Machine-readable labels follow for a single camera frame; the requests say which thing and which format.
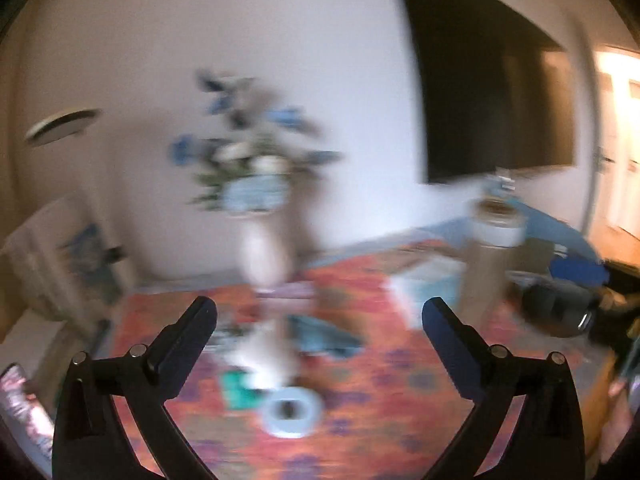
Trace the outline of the white fluffy plush toy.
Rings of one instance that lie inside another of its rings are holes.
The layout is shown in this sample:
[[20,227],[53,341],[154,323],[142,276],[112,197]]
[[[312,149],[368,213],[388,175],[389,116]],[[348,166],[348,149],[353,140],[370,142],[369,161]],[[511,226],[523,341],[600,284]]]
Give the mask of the white fluffy plush toy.
[[230,365],[246,371],[247,388],[277,390],[291,385],[300,359],[282,318],[254,324],[228,354]]

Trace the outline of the stack of books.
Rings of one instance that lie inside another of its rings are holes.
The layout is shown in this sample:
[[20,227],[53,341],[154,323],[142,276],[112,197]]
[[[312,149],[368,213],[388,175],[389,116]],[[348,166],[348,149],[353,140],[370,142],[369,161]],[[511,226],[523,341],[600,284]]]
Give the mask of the stack of books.
[[107,243],[84,194],[36,211],[3,244],[29,307],[90,335],[128,289],[122,248]]

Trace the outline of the blue tissue box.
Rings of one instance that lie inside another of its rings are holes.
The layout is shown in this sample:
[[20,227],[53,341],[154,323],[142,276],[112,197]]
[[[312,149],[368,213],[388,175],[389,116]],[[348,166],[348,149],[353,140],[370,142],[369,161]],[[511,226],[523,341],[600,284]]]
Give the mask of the blue tissue box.
[[436,254],[388,279],[387,291],[408,330],[422,328],[422,308],[427,300],[439,297],[449,307],[457,305],[464,271],[461,260]]

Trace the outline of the light blue tape roll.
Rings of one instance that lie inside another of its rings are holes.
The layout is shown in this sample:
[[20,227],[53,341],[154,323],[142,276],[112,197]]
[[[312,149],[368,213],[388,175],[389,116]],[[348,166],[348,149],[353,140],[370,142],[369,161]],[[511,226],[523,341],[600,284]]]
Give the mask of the light blue tape roll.
[[314,433],[323,416],[321,396],[314,390],[286,387],[268,393],[260,404],[262,429],[280,439],[301,439]]

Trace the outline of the floral orange tablecloth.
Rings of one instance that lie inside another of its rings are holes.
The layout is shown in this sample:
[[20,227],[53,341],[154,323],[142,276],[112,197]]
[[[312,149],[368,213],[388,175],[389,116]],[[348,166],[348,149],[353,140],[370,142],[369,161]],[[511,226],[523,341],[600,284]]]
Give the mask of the floral orange tablecloth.
[[[304,273],[314,283],[312,315],[356,333],[363,350],[347,360],[302,359],[299,383],[322,396],[319,428],[299,440],[267,434],[253,411],[231,411],[220,390],[221,364],[201,356],[167,407],[194,450],[219,479],[417,479],[435,463],[472,405],[457,394],[422,330],[407,330],[386,288],[390,254],[338,257]],[[109,356],[148,344],[198,295],[212,298],[239,323],[257,320],[250,286],[201,280],[158,284],[129,296]],[[606,352],[583,339],[532,330],[511,309],[495,310],[483,337],[516,356],[565,354],[582,406],[606,375]]]

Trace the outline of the white ribbed vase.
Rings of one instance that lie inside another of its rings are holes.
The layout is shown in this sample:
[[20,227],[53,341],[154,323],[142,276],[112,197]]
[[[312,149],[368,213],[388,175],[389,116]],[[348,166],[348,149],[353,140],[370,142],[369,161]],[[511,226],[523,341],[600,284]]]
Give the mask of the white ribbed vase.
[[285,237],[283,212],[254,211],[239,216],[239,267],[254,289],[273,289],[295,272],[295,252]]

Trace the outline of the blue folded cloth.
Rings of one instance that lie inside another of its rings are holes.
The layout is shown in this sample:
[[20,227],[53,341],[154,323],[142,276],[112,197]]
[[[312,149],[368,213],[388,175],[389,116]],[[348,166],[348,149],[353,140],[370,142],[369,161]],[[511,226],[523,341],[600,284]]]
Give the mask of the blue folded cloth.
[[363,348],[362,341],[355,335],[312,316],[289,315],[288,332],[295,348],[310,356],[346,360]]

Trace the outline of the blue white artificial flowers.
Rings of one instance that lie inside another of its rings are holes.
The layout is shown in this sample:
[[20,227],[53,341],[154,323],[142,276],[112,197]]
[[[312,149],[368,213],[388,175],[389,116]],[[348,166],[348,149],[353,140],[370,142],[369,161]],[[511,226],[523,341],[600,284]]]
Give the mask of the blue white artificial flowers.
[[177,167],[193,167],[202,190],[191,203],[232,216],[265,214],[288,204],[299,180],[342,158],[336,151],[313,150],[283,140],[285,133],[311,133],[297,106],[272,108],[253,77],[215,74],[201,68],[194,75],[201,92],[212,97],[206,114],[228,128],[223,136],[177,136],[168,158]]

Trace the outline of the teal green soft bag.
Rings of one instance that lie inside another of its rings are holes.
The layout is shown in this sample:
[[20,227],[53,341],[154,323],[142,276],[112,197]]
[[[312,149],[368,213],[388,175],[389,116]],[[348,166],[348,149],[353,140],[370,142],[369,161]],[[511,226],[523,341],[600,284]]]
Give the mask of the teal green soft bag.
[[219,385],[224,405],[230,411],[256,410],[262,403],[264,392],[250,388],[250,374],[245,370],[232,368],[224,370],[219,378]]

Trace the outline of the lilac soft pad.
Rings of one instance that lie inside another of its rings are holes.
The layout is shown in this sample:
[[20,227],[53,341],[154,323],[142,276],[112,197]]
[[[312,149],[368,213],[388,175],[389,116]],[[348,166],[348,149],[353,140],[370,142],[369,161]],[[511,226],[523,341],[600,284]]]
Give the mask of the lilac soft pad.
[[317,303],[312,281],[296,281],[273,289],[260,290],[257,298],[262,307],[271,310],[308,311]]

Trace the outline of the black wall television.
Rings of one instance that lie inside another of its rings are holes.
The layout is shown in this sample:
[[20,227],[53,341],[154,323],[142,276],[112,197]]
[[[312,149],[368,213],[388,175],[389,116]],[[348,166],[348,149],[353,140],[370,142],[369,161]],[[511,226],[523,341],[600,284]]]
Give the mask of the black wall television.
[[573,70],[560,44],[500,0],[402,1],[426,182],[573,165]]

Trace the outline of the gold cylindrical bottle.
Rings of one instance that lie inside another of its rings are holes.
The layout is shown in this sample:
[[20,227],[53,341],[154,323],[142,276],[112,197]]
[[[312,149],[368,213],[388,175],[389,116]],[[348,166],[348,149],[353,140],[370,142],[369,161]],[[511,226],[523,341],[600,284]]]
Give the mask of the gold cylindrical bottle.
[[480,330],[502,301],[506,271],[525,232],[525,217],[502,198],[486,197],[474,205],[457,305],[464,324]]

